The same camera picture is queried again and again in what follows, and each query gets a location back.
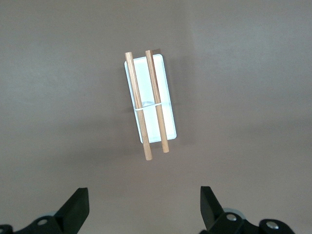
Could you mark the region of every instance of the wooden stick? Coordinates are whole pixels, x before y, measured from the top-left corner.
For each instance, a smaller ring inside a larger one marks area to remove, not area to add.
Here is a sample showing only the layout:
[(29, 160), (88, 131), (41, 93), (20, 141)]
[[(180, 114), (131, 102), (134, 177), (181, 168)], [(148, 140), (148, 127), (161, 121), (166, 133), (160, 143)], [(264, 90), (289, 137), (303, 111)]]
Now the wooden stick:
[[(125, 53), (125, 56), (126, 56), (126, 61), (127, 61), (127, 66), (128, 66), (128, 71), (129, 71), (129, 76), (130, 76), (130, 81), (131, 81), (131, 87), (132, 87), (133, 95), (135, 98), (136, 109), (139, 109), (139, 108), (142, 108), (142, 101), (141, 101), (140, 91), (138, 89), (137, 75), (136, 75), (136, 70), (135, 70), (135, 64), (133, 61), (133, 56), (131, 52)], [(140, 130), (141, 130), (145, 158), (146, 160), (151, 160), (153, 157), (152, 157), (150, 142), (148, 140), (143, 110), (137, 111), (137, 117), (138, 117), (138, 122), (139, 122)]]
[[(161, 103), (157, 77), (156, 77), (156, 71), (155, 71), (155, 65), (154, 65), (154, 59), (153, 59), (153, 52), (151, 50), (147, 50), (145, 51), (145, 55), (147, 59), (148, 70), (150, 72), (154, 100), (155, 100), (155, 103)], [(157, 113), (157, 119), (158, 119), (159, 131), (160, 131), (162, 150), (164, 153), (167, 153), (169, 152), (169, 146), (168, 146), (164, 115), (162, 112), (161, 105), (156, 106), (156, 113)]]

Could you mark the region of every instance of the round metal joint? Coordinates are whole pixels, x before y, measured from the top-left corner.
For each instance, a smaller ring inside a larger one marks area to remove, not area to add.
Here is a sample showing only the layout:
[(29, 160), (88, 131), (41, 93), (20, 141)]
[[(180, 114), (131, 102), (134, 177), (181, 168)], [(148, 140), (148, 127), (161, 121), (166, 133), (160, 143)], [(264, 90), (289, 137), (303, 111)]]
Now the round metal joint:
[(46, 224), (47, 222), (48, 222), (47, 219), (42, 219), (42, 220), (38, 221), (37, 225), (38, 225), (38, 226), (41, 226), (41, 225)]
[(267, 222), (267, 226), (272, 229), (279, 229), (279, 226), (277, 225), (277, 223), (274, 223), (273, 221)]
[(230, 221), (236, 221), (237, 220), (237, 218), (234, 214), (228, 214), (228, 215), (226, 215), (226, 218)]

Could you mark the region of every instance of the gray surface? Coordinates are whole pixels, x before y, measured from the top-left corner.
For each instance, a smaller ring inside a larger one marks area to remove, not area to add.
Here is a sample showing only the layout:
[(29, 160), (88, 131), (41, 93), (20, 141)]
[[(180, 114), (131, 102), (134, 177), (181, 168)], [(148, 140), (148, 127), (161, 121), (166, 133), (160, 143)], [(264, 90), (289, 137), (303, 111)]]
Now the gray surface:
[[(0, 0), (0, 223), (88, 187), (82, 234), (196, 234), (209, 185), (311, 233), (311, 38), (304, 0)], [(157, 48), (177, 139), (147, 162), (123, 62)]]

